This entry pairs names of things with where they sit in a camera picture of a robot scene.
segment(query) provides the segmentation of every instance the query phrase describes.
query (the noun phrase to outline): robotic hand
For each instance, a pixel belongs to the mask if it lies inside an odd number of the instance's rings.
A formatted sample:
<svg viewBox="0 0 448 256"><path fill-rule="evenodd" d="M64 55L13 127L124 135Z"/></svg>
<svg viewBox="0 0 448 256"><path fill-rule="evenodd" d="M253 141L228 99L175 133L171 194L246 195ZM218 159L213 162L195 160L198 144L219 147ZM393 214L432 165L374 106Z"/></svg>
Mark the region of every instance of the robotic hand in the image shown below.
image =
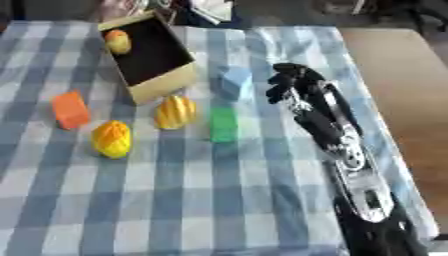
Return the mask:
<svg viewBox="0 0 448 256"><path fill-rule="evenodd" d="M428 255L415 228L363 145L362 129L339 90L298 64L274 65L268 101L286 101L294 120L327 153L333 206L347 249L355 256Z"/></svg>

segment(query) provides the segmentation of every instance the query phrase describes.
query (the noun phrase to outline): office chair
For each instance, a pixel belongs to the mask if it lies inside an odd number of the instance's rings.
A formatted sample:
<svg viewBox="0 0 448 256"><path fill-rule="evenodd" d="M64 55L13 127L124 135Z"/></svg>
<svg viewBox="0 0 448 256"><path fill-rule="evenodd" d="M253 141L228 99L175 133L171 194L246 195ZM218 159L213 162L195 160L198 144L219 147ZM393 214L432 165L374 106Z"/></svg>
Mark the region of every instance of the office chair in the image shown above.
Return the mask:
<svg viewBox="0 0 448 256"><path fill-rule="evenodd" d="M422 0L379 1L377 11L373 13L373 18L375 21L378 21L382 16L391 16L397 13L407 13L413 21L417 32L421 35L424 34L424 27L426 25L423 16L432 17L440 21L440 25L437 27L440 32L445 32L448 26L448 17L445 17L434 9L424 6Z"/></svg>

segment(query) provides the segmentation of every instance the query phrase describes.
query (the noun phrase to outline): papers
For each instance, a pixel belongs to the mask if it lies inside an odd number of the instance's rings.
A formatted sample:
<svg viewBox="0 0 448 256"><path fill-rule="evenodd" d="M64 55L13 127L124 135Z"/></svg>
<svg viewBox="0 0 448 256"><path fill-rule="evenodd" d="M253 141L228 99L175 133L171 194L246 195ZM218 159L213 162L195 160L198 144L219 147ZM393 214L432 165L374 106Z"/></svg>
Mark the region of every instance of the papers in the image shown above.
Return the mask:
<svg viewBox="0 0 448 256"><path fill-rule="evenodd" d="M191 11L215 25L232 19L232 7L224 0L191 0Z"/></svg>

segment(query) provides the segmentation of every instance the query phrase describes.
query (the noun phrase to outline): toy peach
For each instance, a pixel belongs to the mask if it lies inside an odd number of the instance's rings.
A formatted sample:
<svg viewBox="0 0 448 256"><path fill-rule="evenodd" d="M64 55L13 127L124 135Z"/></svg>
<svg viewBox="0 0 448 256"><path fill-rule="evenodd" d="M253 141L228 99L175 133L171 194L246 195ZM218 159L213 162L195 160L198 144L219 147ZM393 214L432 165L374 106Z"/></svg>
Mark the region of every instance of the toy peach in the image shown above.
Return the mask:
<svg viewBox="0 0 448 256"><path fill-rule="evenodd" d="M107 47L113 54L126 54L132 48L131 39L123 30L114 29L109 31L105 36L105 40Z"/></svg>

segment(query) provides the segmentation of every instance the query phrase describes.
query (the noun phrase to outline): orange toy fruit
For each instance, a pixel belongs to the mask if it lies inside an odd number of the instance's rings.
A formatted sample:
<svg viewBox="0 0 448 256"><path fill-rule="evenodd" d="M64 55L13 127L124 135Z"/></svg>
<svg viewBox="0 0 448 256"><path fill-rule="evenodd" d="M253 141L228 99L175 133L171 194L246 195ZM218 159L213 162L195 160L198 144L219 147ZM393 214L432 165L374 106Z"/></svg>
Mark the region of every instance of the orange toy fruit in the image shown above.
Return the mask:
<svg viewBox="0 0 448 256"><path fill-rule="evenodd" d="M106 45L114 54L126 54L131 50L131 39L123 30L114 29L104 37Z"/></svg>
<svg viewBox="0 0 448 256"><path fill-rule="evenodd" d="M64 129L77 128L90 121L90 112L78 91L71 91L53 98L53 112Z"/></svg>

